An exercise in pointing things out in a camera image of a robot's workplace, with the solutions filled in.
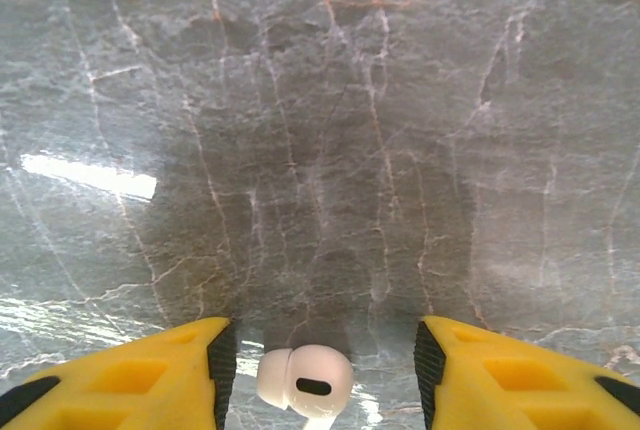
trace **marble floor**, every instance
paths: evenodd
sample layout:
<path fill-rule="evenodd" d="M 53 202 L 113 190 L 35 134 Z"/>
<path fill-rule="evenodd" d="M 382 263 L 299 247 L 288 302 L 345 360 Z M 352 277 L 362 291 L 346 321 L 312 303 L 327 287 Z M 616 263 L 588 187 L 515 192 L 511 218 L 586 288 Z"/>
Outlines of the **marble floor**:
<path fill-rule="evenodd" d="M 0 391 L 238 319 L 355 366 L 335 429 L 424 428 L 448 316 L 640 382 L 640 0 L 0 0 Z"/>

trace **black rubber edge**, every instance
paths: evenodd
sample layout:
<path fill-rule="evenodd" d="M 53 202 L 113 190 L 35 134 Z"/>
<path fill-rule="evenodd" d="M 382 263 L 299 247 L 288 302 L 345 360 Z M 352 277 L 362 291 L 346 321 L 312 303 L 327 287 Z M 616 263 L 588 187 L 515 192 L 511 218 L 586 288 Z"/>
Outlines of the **black rubber edge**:
<path fill-rule="evenodd" d="M 640 417 L 640 388 L 615 378 L 596 377 L 595 380 L 609 395 Z"/>
<path fill-rule="evenodd" d="M 224 429 L 227 410 L 229 410 L 233 379 L 236 376 L 237 349 L 236 326 L 233 323 L 226 327 L 207 346 L 209 378 L 213 380 L 216 390 L 216 397 L 213 402 L 213 416 L 217 430 Z"/>
<path fill-rule="evenodd" d="M 59 383 L 58 377 L 43 377 L 13 387 L 0 395 L 0 427 L 4 427 Z"/>
<path fill-rule="evenodd" d="M 424 322 L 418 325 L 416 347 L 413 352 L 418 390 L 427 430 L 433 427 L 436 416 L 436 387 L 442 383 L 447 357 Z"/>

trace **white earbud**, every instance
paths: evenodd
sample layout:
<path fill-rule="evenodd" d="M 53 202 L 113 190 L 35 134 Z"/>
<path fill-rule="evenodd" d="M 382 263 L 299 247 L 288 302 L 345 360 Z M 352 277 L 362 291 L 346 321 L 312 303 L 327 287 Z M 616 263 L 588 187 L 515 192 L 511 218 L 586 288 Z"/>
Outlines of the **white earbud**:
<path fill-rule="evenodd" d="M 353 369 L 337 350 L 305 345 L 267 353 L 258 366 L 258 396 L 282 410 L 288 406 L 309 421 L 305 430 L 326 430 L 347 406 Z"/>

